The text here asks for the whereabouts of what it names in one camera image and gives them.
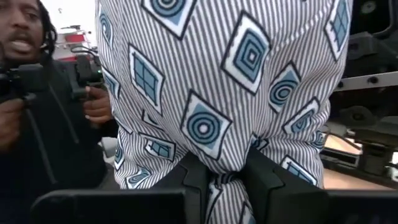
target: camera rig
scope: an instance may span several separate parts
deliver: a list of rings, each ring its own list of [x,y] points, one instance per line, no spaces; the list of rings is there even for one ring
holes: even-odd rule
[[[86,86],[105,88],[100,58],[96,50],[83,46],[71,48],[71,52],[79,54],[76,61],[61,64],[62,72],[68,77],[71,99],[87,99]]]

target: camera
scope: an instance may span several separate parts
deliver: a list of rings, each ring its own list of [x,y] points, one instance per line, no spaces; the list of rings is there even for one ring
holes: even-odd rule
[[[42,75],[43,66],[39,64],[20,65],[17,68],[7,68],[0,65],[0,103],[15,98],[21,98],[31,103],[35,94],[48,88]]]

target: black hoodie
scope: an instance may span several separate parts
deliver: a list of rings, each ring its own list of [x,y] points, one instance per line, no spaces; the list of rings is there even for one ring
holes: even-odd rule
[[[21,217],[23,208],[51,190],[95,188],[106,175],[98,142],[116,137],[116,122],[91,127],[82,103],[70,99],[62,62],[46,64],[44,73],[48,91],[37,94],[22,117],[19,140],[0,156],[0,223],[14,213]]]

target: striped shirt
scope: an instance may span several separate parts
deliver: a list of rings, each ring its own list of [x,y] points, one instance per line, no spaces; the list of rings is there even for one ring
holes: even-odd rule
[[[99,0],[120,125],[115,177],[147,189],[192,152],[216,174],[250,146],[323,187],[319,131],[345,67],[353,0]],[[210,184],[206,223],[252,223],[243,184]]]

